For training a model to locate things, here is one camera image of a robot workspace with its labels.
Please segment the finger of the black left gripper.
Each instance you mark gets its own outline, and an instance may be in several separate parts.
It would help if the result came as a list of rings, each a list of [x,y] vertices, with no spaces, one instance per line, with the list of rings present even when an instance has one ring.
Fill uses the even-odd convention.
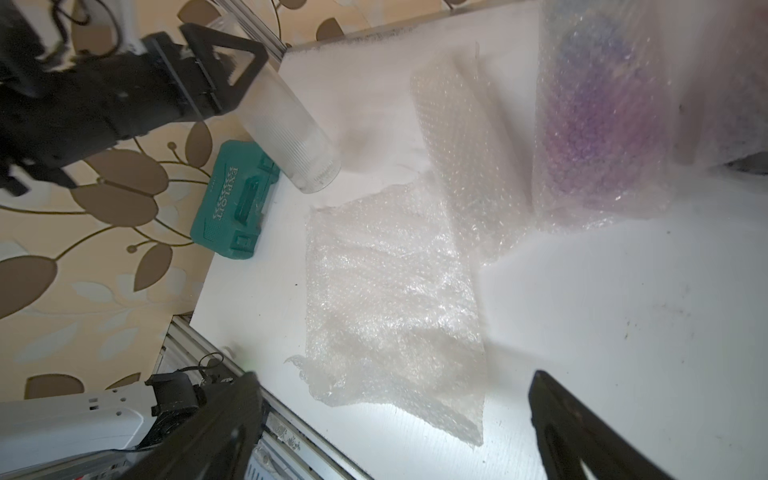
[[[170,117],[214,117],[234,111],[268,61],[264,45],[184,23],[186,43],[165,32],[143,38],[152,80],[149,92]]]

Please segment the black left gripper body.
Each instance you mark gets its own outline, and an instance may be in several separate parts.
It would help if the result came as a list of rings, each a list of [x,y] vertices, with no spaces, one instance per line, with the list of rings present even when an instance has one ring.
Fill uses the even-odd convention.
[[[2,2],[1,187],[12,195],[29,189],[15,166],[73,189],[66,166],[193,116],[172,66],[183,48],[168,34],[143,38],[142,54],[85,55],[59,70],[67,42],[46,52],[17,6]]]

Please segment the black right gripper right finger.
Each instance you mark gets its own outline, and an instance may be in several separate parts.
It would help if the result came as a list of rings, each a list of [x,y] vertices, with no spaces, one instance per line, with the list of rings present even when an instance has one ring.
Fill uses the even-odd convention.
[[[670,476],[625,441],[544,370],[529,387],[531,422],[549,479],[668,479]]]

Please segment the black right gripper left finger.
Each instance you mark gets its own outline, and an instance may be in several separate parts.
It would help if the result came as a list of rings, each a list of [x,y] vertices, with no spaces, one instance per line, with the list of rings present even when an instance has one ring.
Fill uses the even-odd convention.
[[[247,372],[125,471],[123,479],[243,479],[263,432],[263,396]]]

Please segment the clear ribbed glass vase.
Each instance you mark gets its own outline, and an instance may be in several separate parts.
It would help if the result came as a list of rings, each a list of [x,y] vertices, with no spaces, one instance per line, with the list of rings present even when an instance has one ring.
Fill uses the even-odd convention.
[[[208,27],[253,40],[231,16],[221,16]],[[316,193],[336,178],[341,161],[333,143],[273,67],[269,53],[267,64],[233,112],[301,192]]]

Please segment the clear bubble wrap sheet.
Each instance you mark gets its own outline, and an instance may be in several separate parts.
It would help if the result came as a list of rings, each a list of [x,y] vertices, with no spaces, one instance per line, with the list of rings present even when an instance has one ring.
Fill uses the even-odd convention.
[[[482,444],[479,307],[432,175],[314,211],[306,277],[306,349],[291,361],[314,399],[391,405]]]

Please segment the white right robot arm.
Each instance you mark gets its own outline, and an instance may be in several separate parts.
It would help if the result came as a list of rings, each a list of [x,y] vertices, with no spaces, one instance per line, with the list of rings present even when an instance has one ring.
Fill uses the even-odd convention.
[[[278,401],[253,374],[187,369],[97,395],[1,406],[5,479],[361,479],[364,472]],[[661,479],[551,375],[529,389],[550,479]]]

